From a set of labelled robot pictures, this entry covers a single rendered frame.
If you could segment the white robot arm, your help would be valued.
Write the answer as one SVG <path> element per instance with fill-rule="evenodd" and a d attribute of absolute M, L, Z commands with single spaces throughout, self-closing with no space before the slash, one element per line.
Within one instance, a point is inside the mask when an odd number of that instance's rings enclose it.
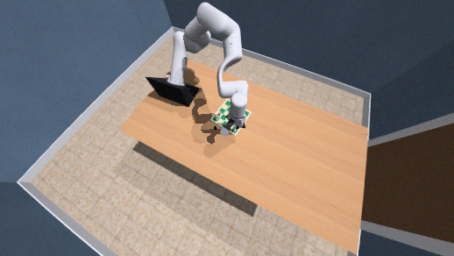
<path fill-rule="evenodd" d="M 223 72 L 228 67 L 241 61 L 243 57 L 240 29 L 235 21 L 208 3 L 200 4 L 196 17 L 186 26 L 184 32 L 176 32 L 174 34 L 171 73 L 166 75 L 167 81 L 172 84 L 186 86 L 184 79 L 188 63 L 187 52 L 198 53 L 206 47 L 211 39 L 209 32 L 223 41 L 224 60 L 216 76 L 218 94 L 222 98 L 231 99 L 230 115 L 233 119 L 246 117 L 247 82 L 223 82 Z M 235 123 L 233 119 L 230 119 L 220 131 L 225 137 L 229 135 L 231 127 Z"/>

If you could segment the green and cream chessboard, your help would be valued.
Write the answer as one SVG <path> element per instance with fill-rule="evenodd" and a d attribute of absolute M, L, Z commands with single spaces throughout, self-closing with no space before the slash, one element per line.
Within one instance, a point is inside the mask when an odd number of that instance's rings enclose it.
<path fill-rule="evenodd" d="M 229 113 L 229 110 L 230 110 L 230 106 L 231 106 L 231 100 L 229 99 L 226 99 L 223 104 L 220 106 L 220 108 L 216 111 L 216 113 L 213 115 L 213 117 L 210 119 L 211 122 L 217 124 L 218 126 L 222 127 L 228 123 L 228 119 L 227 119 L 227 115 Z M 221 116 L 219 117 L 218 116 L 218 112 L 221 111 Z M 250 112 L 249 110 L 245 109 L 245 115 L 246 115 L 246 120 L 245 122 L 247 121 L 247 119 L 249 118 L 249 116 L 252 114 L 252 112 Z M 215 118 L 217 117 L 217 120 L 215 120 Z M 235 132 L 233 131 L 234 127 L 236 127 L 234 124 L 233 126 L 231 127 L 231 131 L 230 133 L 234 136 L 237 136 L 239 131 L 242 129 L 242 128 L 239 128 L 237 129 Z M 236 127 L 237 128 L 237 127 Z"/>

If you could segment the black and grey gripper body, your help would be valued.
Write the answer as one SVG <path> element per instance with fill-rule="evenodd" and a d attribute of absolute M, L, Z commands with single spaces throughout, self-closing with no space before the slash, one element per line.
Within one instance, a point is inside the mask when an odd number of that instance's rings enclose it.
<path fill-rule="evenodd" d="M 233 119 L 233 118 L 231 117 L 231 115 L 230 115 L 230 111 L 229 111 L 229 113 L 228 113 L 227 119 L 228 119 L 228 120 Z M 234 125 L 236 125 L 236 126 L 238 126 L 238 127 L 241 128 L 241 127 L 243 126 L 243 123 L 245 123 L 245 120 L 243 120 L 243 119 L 244 119 L 244 117 L 241 118 L 241 119 L 235 119 L 235 120 L 233 119 L 233 120 L 235 121 Z"/>

